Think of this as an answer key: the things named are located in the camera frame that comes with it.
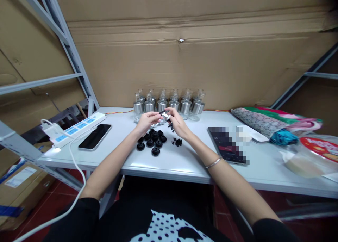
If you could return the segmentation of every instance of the smartphone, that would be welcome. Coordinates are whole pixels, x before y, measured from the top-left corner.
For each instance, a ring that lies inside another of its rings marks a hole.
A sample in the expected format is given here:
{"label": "smartphone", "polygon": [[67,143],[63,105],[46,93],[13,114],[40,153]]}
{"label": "smartphone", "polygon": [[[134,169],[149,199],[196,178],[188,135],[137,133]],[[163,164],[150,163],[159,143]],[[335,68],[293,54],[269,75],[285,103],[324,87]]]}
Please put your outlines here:
{"label": "smartphone", "polygon": [[228,163],[236,165],[248,165],[246,156],[236,148],[236,143],[229,137],[226,128],[208,128],[208,132],[216,147],[218,154]]}
{"label": "smartphone", "polygon": [[79,145],[79,150],[96,150],[111,128],[112,126],[108,124],[98,125],[98,127]]}

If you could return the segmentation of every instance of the patterned bag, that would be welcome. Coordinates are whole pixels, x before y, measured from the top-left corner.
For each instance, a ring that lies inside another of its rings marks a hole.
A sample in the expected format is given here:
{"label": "patterned bag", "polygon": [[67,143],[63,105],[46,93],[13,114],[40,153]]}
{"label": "patterned bag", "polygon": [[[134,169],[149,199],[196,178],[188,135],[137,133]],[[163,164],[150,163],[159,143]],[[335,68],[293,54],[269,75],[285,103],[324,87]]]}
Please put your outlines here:
{"label": "patterned bag", "polygon": [[232,109],[231,113],[269,139],[282,129],[296,136],[307,135],[323,124],[320,119],[305,118],[268,107],[241,107]]}

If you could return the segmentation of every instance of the bracelet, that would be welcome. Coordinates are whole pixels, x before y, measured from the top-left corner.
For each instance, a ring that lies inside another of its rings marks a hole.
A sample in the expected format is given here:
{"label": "bracelet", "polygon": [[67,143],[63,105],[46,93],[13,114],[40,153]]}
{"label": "bracelet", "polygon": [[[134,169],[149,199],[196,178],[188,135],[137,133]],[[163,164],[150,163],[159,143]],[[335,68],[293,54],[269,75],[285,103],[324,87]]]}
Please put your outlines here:
{"label": "bracelet", "polygon": [[206,169],[209,169],[210,167],[212,167],[212,166],[214,166],[215,164],[217,164],[219,161],[221,161],[221,157],[219,158],[219,159],[217,159],[215,162],[213,162],[211,165],[208,165],[208,166],[206,166],[205,168]]}

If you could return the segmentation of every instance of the red tile floor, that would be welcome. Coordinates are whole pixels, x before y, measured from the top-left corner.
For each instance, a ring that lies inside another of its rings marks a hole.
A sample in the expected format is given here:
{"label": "red tile floor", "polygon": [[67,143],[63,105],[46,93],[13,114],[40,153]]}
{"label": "red tile floor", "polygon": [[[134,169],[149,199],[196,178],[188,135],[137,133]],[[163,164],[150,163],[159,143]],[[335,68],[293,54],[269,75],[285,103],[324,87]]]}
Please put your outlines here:
{"label": "red tile floor", "polygon": [[[69,170],[68,172],[77,179],[82,180],[82,177],[77,170]],[[274,211],[292,208],[286,202],[286,198],[292,194],[262,190],[260,190],[259,193]],[[75,199],[76,195],[77,191],[56,180],[19,228],[15,231],[0,232],[0,241],[11,242],[36,226],[54,218],[66,205]],[[221,198],[218,188],[215,188],[214,197],[216,227],[232,241],[244,241],[227,206]],[[336,232],[338,218],[307,219],[285,222],[285,224],[303,241],[338,241],[338,233]],[[26,239],[25,242],[42,241],[44,236],[48,233],[48,230],[49,228],[47,227],[35,233]]]}

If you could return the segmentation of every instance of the hand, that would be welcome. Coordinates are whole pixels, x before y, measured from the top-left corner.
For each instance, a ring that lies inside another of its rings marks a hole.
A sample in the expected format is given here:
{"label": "hand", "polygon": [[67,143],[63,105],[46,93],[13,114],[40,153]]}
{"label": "hand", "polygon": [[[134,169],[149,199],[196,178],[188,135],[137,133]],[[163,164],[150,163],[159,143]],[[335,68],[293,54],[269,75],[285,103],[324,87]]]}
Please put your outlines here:
{"label": "hand", "polygon": [[172,107],[168,107],[165,109],[166,111],[170,111],[168,114],[171,115],[171,117],[169,118],[171,123],[174,126],[175,132],[176,134],[183,138],[184,140],[187,141],[187,139],[193,135],[193,133],[191,132],[191,130],[188,128],[188,126],[186,125],[186,123],[184,122],[183,118],[179,115],[179,113],[177,112],[177,110],[175,108]]}
{"label": "hand", "polygon": [[163,119],[163,117],[158,112],[144,113],[142,114],[134,131],[141,138],[147,133],[147,131],[150,129],[150,126],[153,124],[159,123],[160,119]]}

